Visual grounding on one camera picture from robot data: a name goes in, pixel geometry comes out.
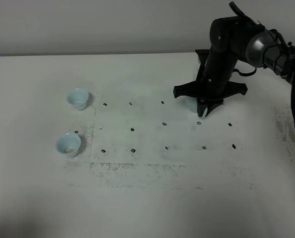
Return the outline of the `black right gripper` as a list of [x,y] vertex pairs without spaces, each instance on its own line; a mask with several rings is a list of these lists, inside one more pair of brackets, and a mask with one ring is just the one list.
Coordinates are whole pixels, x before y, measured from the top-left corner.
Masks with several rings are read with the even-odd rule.
[[238,57],[229,52],[216,53],[213,50],[195,50],[201,62],[196,80],[175,86],[174,97],[197,98],[197,114],[205,118],[211,111],[223,104],[223,99],[235,94],[245,95],[244,83],[231,82],[230,78]]

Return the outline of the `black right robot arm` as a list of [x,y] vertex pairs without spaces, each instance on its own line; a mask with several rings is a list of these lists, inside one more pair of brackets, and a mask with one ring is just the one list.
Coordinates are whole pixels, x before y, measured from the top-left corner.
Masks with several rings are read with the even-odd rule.
[[254,67],[269,68],[292,86],[291,110],[295,122],[295,47],[286,44],[275,29],[266,30],[248,17],[226,17],[212,22],[211,48],[196,50],[201,62],[195,81],[175,86],[174,97],[197,100],[197,113],[206,117],[225,98],[247,92],[244,83],[231,82],[235,65],[242,61]]

